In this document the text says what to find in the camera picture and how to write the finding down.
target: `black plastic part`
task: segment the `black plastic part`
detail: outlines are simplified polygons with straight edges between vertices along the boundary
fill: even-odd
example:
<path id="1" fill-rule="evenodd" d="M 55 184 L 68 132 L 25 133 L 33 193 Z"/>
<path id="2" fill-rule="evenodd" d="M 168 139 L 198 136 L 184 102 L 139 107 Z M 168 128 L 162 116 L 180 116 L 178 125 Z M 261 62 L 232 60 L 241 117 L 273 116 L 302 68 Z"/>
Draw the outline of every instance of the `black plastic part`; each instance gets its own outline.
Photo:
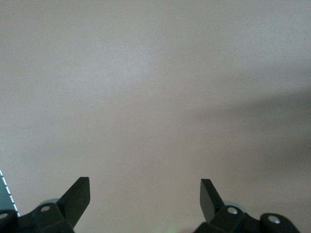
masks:
<path id="1" fill-rule="evenodd" d="M 206 222 L 210 222 L 215 214 L 225 206 L 210 179 L 201 180 L 200 205 Z"/>
<path id="2" fill-rule="evenodd" d="M 299 233 L 282 215 L 263 214 L 257 220 L 235 206 L 225 206 L 208 179 L 201 180 L 200 204 L 206 222 L 194 233 Z M 277 217 L 278 221 L 271 221 L 269 216 Z"/>
<path id="3" fill-rule="evenodd" d="M 0 219 L 0 233 L 74 233 L 89 202 L 89 178 L 80 177 L 56 204 L 40 205 L 21 217 L 12 210 L 1 211 L 8 216 Z"/>
<path id="4" fill-rule="evenodd" d="M 65 219 L 74 227 L 90 201 L 89 178 L 80 177 L 56 203 Z"/>
<path id="5" fill-rule="evenodd" d="M 222 229 L 224 232 L 233 233 L 241 228 L 244 221 L 243 211 L 233 207 L 237 213 L 231 214 L 228 210 L 233 206 L 224 206 L 212 219 L 211 225 Z"/>
<path id="6" fill-rule="evenodd" d="M 269 216 L 275 216 L 279 219 L 280 223 L 273 223 L 269 220 Z M 261 227 L 263 229 L 267 229 L 268 232 L 271 233 L 299 233 L 297 228 L 289 221 L 286 217 L 278 214 L 263 214 L 260 217 L 260 221 L 262 223 Z"/>

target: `plain backdrop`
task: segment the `plain backdrop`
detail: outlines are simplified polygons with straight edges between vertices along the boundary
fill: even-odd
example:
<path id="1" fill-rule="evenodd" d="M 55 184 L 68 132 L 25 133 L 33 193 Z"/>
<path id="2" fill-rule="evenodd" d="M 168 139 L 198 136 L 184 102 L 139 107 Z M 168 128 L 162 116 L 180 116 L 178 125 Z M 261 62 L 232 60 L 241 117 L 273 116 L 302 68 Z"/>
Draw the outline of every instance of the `plain backdrop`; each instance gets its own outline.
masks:
<path id="1" fill-rule="evenodd" d="M 0 167 L 22 215 L 89 176 L 77 233 L 191 233 L 200 179 L 310 232 L 311 1 L 0 2 Z"/>

